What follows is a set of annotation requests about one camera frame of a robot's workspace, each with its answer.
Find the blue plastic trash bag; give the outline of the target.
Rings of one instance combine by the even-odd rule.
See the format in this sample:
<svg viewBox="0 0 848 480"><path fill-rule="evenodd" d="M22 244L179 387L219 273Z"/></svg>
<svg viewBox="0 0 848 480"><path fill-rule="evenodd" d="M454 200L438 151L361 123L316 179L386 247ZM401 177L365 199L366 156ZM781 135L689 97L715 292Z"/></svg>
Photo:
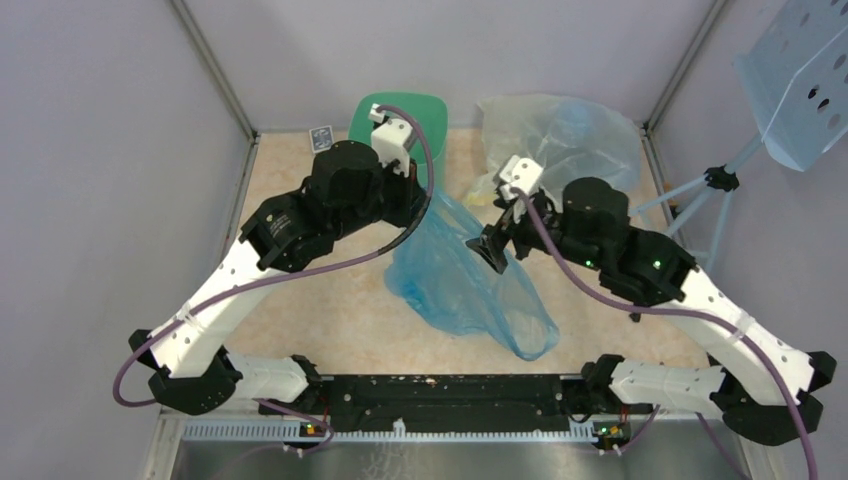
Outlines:
<svg viewBox="0 0 848 480"><path fill-rule="evenodd" d="M394 249L384 283L428 325L447 334L488 334L518 358L534 361L559 342L560 330L530 276L508 254L493 270L465 242L483 225L437 188L416 231Z"/></svg>

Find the clear yellow-edged plastic bag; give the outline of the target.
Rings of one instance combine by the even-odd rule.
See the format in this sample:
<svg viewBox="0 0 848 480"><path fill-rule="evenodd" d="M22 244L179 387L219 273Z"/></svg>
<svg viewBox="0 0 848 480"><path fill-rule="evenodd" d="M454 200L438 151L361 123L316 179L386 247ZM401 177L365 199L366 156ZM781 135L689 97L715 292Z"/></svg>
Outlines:
<svg viewBox="0 0 848 480"><path fill-rule="evenodd" d="M550 94L498 95L478 107L486 172L467 190L468 207L495 200L495 174L514 155L543 167L541 185L557 199L567 183L582 177L601 178L624 192L640 184L638 129L614 109Z"/></svg>

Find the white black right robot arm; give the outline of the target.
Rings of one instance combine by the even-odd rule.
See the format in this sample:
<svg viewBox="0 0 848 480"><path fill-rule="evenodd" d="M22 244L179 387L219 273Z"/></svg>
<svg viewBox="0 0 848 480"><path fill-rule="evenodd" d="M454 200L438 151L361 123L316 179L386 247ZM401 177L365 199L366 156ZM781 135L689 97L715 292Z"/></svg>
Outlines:
<svg viewBox="0 0 848 480"><path fill-rule="evenodd" d="M769 332L714 284L668 236L635 227L628 197L606 181L570 182L555 203L543 190L504 185L502 216L467 246L497 272L534 250L566 273L594 270L599 302L629 313L659 315L702 347L710 365L680 368L605 354L582 369L589 404L600 412L651 404L719 418L738 435L766 446L807 440L820 424L815 392L828 385L836 360L804 352Z"/></svg>

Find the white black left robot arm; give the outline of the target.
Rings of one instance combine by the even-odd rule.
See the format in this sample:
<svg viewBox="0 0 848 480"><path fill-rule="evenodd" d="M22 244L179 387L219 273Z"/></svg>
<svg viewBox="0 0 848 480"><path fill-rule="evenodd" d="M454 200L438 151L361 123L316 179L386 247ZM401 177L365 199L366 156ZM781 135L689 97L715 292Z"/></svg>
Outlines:
<svg viewBox="0 0 848 480"><path fill-rule="evenodd" d="M319 404L319 374L300 355L230 352L230 334L284 283L375 259L366 253L317 266L337 242L376 223L399 229L396 248L420 225L432 194L417 177L408 140L343 140L318 153L293 191L264 200L218 267L164 324L129 339L148 367L153 403L203 415L231 400L276 400L297 413Z"/></svg>

